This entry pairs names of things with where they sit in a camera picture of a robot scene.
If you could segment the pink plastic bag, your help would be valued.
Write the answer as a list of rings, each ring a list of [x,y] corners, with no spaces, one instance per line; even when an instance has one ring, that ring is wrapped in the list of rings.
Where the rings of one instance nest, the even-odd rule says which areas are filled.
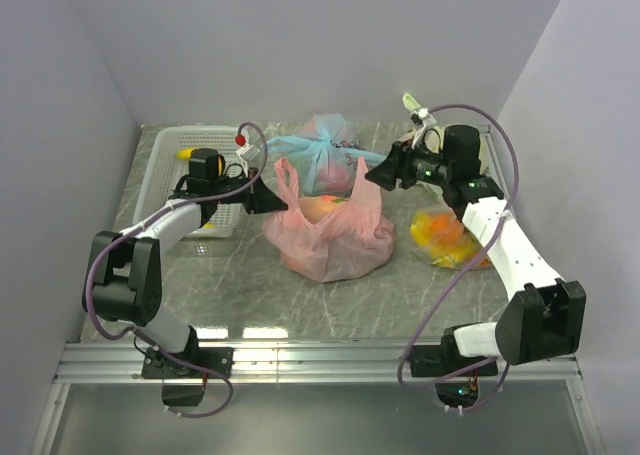
[[[380,187],[365,179],[364,158],[358,159],[351,196],[315,223],[303,212],[296,169],[284,158],[274,168],[288,209],[270,214],[263,233],[287,268],[325,283],[362,277],[389,260],[395,227],[382,213]]]

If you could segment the single yellow banana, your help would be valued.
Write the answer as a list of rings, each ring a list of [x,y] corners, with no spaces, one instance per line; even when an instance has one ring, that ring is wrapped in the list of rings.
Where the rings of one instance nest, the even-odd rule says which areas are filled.
[[[175,155],[175,158],[182,161],[200,160],[203,161],[204,164],[208,164],[208,160],[212,158],[214,159],[214,162],[211,162],[210,165],[212,166],[216,175],[221,175],[225,168],[224,157],[220,155],[215,149],[186,148],[178,151]]]

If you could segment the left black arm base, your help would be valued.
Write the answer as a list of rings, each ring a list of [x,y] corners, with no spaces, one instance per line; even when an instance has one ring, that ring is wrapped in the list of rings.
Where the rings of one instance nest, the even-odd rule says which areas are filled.
[[[230,347],[200,348],[190,363],[228,378],[231,374],[234,350]],[[204,399],[207,382],[212,376],[169,360],[148,348],[142,366],[143,380],[161,381],[163,403],[170,408],[195,408]]]

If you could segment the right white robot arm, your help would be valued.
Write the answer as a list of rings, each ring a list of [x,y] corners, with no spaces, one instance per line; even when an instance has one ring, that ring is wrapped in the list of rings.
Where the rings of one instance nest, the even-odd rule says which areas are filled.
[[[580,343],[586,292],[543,260],[510,211],[496,181],[482,174],[479,131],[445,128],[440,151],[420,139],[397,141],[366,179],[391,191],[418,182],[441,188],[457,220],[481,246],[505,287],[508,305],[499,320],[452,327],[441,342],[445,370],[462,374],[475,359],[501,358],[511,365],[573,354]]]

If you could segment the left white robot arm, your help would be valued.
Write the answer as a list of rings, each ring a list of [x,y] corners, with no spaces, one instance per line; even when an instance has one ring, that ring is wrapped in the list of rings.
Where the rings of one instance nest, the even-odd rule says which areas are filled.
[[[229,164],[215,149],[181,152],[188,170],[164,206],[121,231],[98,233],[92,242],[83,307],[101,336],[115,341],[133,333],[146,341],[150,363],[185,378],[203,370],[195,329],[162,304],[161,258],[186,235],[202,228],[222,204],[242,205],[249,214],[285,211],[261,171]]]

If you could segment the green tied plastic bag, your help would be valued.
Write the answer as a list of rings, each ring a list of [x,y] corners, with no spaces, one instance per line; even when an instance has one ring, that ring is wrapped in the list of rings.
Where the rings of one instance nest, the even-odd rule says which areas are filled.
[[[418,107],[424,107],[424,108],[427,108],[432,115],[439,111],[454,109],[454,110],[469,111],[474,115],[478,115],[482,117],[485,120],[485,123],[479,124],[476,126],[480,136],[480,147],[479,147],[480,175],[489,176],[492,174],[488,142],[489,142],[489,137],[491,135],[491,128],[494,126],[494,122],[492,121],[492,116],[488,112],[474,105],[465,104],[465,103],[449,103],[449,104],[444,104],[444,105],[429,109],[428,107],[423,106],[421,103],[419,103],[410,93],[405,93],[402,96],[402,103],[404,108],[409,112],[410,116],[413,110],[416,110]],[[449,127],[449,124],[440,124],[438,122],[437,128],[433,131],[429,131],[425,135],[424,141],[416,147],[424,148],[427,151],[431,151],[435,154],[440,154],[444,148],[445,129],[448,127]],[[400,141],[407,142],[411,146],[411,142],[412,142],[412,138],[415,133],[415,130],[416,130],[416,126],[414,125],[412,129],[407,131],[400,138]]]

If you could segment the clear bag of fruits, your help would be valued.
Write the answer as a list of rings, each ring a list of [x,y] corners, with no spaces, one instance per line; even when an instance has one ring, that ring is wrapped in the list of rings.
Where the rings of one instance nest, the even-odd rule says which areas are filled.
[[[448,208],[417,211],[409,234],[413,252],[430,265],[460,270],[481,250],[482,246]]]

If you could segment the blue tied plastic bag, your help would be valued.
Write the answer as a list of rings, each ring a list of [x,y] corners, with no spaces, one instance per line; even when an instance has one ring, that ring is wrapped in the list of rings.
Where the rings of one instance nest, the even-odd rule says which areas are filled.
[[[360,158],[369,167],[385,159],[361,150],[355,130],[340,114],[315,115],[297,133],[274,137],[268,146],[272,156],[285,158],[295,168],[305,196],[347,194]]]

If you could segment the white plastic basket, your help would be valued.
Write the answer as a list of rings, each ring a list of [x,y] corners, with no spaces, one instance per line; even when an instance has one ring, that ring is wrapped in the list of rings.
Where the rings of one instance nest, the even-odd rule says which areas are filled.
[[[213,148],[228,164],[236,163],[236,135],[237,128],[229,126],[193,125],[162,129],[151,149],[133,215],[133,224],[158,211],[173,193],[179,179],[187,173],[188,162],[175,158],[178,151],[186,148]],[[239,223],[241,208],[239,204],[219,206],[209,221],[216,225],[215,229],[200,228],[187,237],[230,237]]]

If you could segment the aluminium mounting rail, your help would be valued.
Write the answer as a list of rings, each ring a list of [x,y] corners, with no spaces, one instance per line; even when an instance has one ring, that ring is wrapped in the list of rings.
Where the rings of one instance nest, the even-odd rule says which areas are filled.
[[[404,343],[397,340],[208,341],[206,348],[233,350],[230,380],[240,384],[395,383]],[[145,383],[143,356],[131,343],[65,346],[56,384]]]

